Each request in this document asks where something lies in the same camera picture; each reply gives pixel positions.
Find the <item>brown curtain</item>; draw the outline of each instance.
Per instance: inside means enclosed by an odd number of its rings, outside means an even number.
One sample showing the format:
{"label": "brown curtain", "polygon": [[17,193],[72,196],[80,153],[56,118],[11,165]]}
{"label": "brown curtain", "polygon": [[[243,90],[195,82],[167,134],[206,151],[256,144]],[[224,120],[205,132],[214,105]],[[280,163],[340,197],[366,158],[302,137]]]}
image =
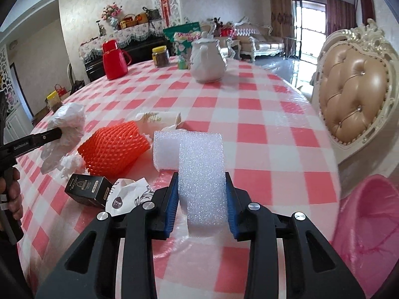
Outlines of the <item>brown curtain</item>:
{"label": "brown curtain", "polygon": [[[293,0],[270,0],[273,27],[272,35],[276,37],[294,38]],[[291,48],[292,40],[284,41]]]}
{"label": "brown curtain", "polygon": [[356,27],[355,6],[342,0],[327,0],[326,35],[341,29]]}

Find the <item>red lid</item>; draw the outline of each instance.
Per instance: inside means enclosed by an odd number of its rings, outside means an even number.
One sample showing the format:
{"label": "red lid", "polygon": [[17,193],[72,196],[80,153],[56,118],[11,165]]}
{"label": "red lid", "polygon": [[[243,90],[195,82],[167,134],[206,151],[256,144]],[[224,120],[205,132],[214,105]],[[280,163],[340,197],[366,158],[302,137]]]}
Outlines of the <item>red lid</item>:
{"label": "red lid", "polygon": [[110,41],[106,41],[102,45],[102,50],[104,53],[112,51],[114,49],[118,49],[118,44],[117,44],[116,40],[114,40],[114,39],[112,39]]}

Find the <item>white cabinet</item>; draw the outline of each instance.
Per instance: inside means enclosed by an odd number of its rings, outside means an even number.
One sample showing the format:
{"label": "white cabinet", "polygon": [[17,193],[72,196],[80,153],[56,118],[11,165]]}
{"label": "white cabinet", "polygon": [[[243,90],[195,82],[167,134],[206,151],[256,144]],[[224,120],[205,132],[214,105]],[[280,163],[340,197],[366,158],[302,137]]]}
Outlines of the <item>white cabinet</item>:
{"label": "white cabinet", "polygon": [[4,144],[27,136],[33,130],[26,112],[21,104],[7,117],[4,128]]}

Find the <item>black logo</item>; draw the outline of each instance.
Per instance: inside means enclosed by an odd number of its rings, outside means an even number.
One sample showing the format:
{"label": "black logo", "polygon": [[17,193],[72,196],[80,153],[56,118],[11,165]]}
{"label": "black logo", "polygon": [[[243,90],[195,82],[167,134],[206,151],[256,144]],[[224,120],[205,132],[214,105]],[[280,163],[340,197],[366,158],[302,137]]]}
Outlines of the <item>black logo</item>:
{"label": "black logo", "polygon": [[122,204],[123,204],[122,198],[117,197],[117,198],[115,198],[114,202],[112,203],[112,207],[114,207],[115,209],[119,209],[122,206]]}

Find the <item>black sleeve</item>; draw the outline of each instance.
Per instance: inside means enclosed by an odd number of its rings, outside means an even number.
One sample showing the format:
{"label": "black sleeve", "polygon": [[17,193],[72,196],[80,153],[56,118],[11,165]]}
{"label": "black sleeve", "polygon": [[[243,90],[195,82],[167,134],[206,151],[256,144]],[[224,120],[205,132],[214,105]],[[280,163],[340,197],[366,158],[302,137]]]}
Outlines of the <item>black sleeve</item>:
{"label": "black sleeve", "polygon": [[1,299],[31,299],[32,292],[23,276],[17,245],[2,240],[0,231],[0,297]]}

